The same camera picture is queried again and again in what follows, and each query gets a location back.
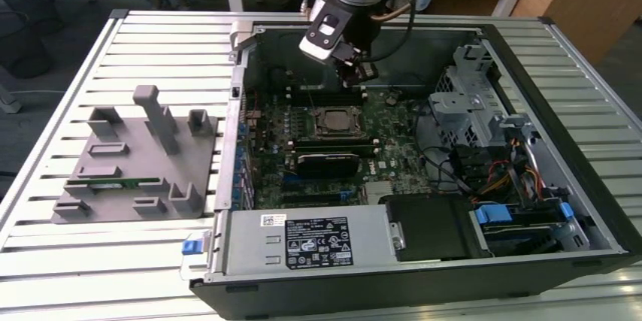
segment blue tab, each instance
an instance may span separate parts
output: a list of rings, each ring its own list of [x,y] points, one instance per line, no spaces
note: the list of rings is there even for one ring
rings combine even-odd
[[[342,202],[346,202],[353,195],[353,191],[341,191],[339,195],[342,197]]]
[[[562,213],[566,219],[570,220],[574,217],[576,213],[573,212],[573,208],[569,202],[562,202],[560,204],[560,209],[562,210]]]
[[[183,241],[182,253],[187,255],[199,255],[203,253],[203,240],[186,240]]]
[[[474,210],[474,215],[478,217],[478,222],[481,225],[489,222],[486,214],[483,213],[483,210],[481,208]]]
[[[503,204],[485,204],[474,212],[479,224],[510,222],[513,220],[509,207]]]

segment green circuit board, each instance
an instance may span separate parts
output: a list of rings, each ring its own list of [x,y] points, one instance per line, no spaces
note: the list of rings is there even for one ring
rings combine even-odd
[[[313,108],[295,108],[274,102],[262,109],[263,127],[257,127],[254,168],[255,208],[291,207],[285,197],[291,195],[345,195],[342,204],[367,204],[363,186],[374,181],[390,181],[395,194],[430,192],[430,183],[421,155],[414,145],[413,125],[417,101],[386,103],[390,90],[369,90],[367,101],[354,111],[359,113],[366,137],[377,138],[379,151],[374,158],[362,158],[358,173],[341,180],[298,180],[289,170],[290,152],[285,150],[293,137],[306,139],[314,133]]]

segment cpu socket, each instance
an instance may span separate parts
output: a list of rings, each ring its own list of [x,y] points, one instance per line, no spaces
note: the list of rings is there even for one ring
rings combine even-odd
[[[362,112],[355,107],[317,108],[314,115],[315,137],[319,139],[361,139],[366,136],[361,121]]]

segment metal slotted platform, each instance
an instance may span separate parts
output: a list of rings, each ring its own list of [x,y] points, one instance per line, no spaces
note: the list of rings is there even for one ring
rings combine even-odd
[[[131,100],[155,84],[159,102],[187,116],[195,106],[225,117],[235,20],[301,20],[293,14],[132,11],[110,19],[70,91],[0,204],[0,319],[217,320],[180,279],[180,242],[213,226],[223,134],[217,138],[206,217],[199,220],[55,225],[56,198],[91,129],[96,105],[142,117]],[[642,229],[642,127],[556,27],[537,20],[425,17],[423,23],[494,23],[596,170]],[[507,89],[509,98],[517,95]],[[298,319],[640,319],[642,271],[584,277],[540,296],[402,307]]]

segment white label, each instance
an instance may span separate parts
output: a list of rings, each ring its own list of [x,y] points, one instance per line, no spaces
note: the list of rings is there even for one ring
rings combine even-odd
[[[287,218],[286,214],[262,214],[261,227],[285,226]]]
[[[337,253],[331,253],[331,254],[330,254],[330,258],[333,258],[333,255],[334,255],[334,258],[335,258],[335,259],[349,259],[350,257],[353,257],[353,253],[351,253],[351,252],[337,252]]]

